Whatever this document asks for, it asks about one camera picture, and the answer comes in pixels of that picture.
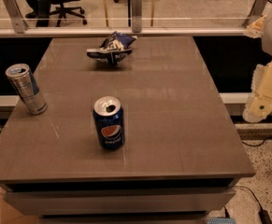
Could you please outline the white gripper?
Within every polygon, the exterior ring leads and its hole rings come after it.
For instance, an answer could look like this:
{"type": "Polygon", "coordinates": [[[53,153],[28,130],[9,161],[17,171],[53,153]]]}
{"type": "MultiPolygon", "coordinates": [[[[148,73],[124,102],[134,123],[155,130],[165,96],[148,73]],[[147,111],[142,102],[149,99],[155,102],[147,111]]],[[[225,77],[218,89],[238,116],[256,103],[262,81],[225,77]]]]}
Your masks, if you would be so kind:
{"type": "MultiPolygon", "coordinates": [[[[262,16],[249,24],[243,35],[250,38],[262,36],[266,16],[262,16]]],[[[245,121],[250,123],[260,122],[272,112],[272,62],[265,66],[264,74],[258,87],[258,94],[252,93],[242,113],[245,121]]]]}

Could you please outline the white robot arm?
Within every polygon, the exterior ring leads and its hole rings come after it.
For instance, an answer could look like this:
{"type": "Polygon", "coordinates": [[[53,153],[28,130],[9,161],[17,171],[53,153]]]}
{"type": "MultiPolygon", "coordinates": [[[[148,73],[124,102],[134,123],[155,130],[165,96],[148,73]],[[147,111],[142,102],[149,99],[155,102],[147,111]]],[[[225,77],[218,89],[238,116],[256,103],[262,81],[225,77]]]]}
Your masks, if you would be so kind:
{"type": "MultiPolygon", "coordinates": [[[[251,23],[245,36],[261,38],[262,50],[272,56],[272,8],[260,19],[251,23]]],[[[272,112],[272,61],[267,65],[257,64],[251,82],[251,94],[242,117],[250,123],[260,122],[272,112]]]]}

